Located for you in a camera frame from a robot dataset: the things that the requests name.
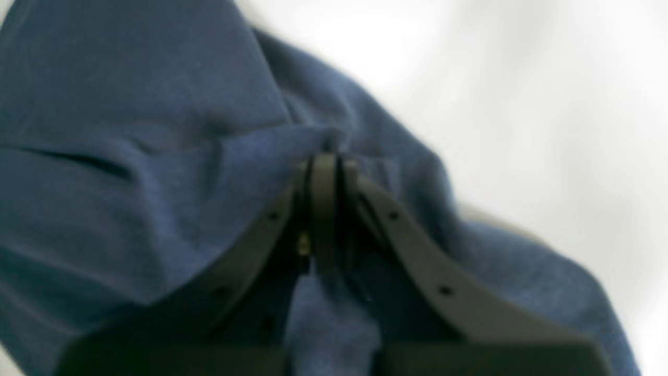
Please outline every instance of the blue fabric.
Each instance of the blue fabric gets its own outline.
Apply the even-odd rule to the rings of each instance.
[[[0,341],[29,376],[51,375],[72,340],[219,257],[324,151],[354,155],[499,296],[595,338],[615,375],[639,375],[589,272],[459,218],[431,150],[228,0],[16,1],[0,32]],[[325,282],[295,289],[297,373],[366,375],[378,327]]]

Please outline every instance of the blue cloth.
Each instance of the blue cloth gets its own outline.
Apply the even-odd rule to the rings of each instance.
[[[500,297],[596,339],[615,375],[639,374],[589,272],[458,217],[431,150],[229,0],[11,8],[0,31],[0,340],[26,374],[51,375],[68,343],[202,271],[296,163],[325,151],[355,155]],[[381,339],[346,291],[305,276],[285,344],[299,375],[365,375]]]

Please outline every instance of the black plastic bracket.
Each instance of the black plastic bracket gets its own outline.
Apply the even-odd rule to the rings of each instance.
[[[192,281],[74,343],[57,374],[289,375],[281,338],[293,288],[311,262],[316,273],[347,279],[373,308],[373,289],[353,272],[362,233],[456,332],[440,343],[393,336],[374,375],[611,374],[595,342],[493,295],[400,202],[359,175],[353,158],[333,154],[299,164],[237,243]]]

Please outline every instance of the black plastic part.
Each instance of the black plastic part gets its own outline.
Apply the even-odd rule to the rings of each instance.
[[[289,376],[281,347],[134,345],[83,341],[63,360],[59,376]]]
[[[606,376],[589,345],[388,345],[374,376]]]
[[[381,325],[374,375],[611,374],[596,343],[493,295],[352,159],[325,154],[298,165],[211,267],[74,343],[57,375],[289,375],[281,338],[311,258],[345,278]],[[397,292],[405,304],[390,309]],[[402,321],[409,312],[423,325]]]

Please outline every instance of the screw hole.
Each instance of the screw hole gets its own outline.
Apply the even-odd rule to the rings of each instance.
[[[446,295],[446,296],[450,296],[450,295],[454,294],[454,291],[452,291],[452,289],[447,287],[447,286],[439,287],[438,292],[440,292],[441,294]]]

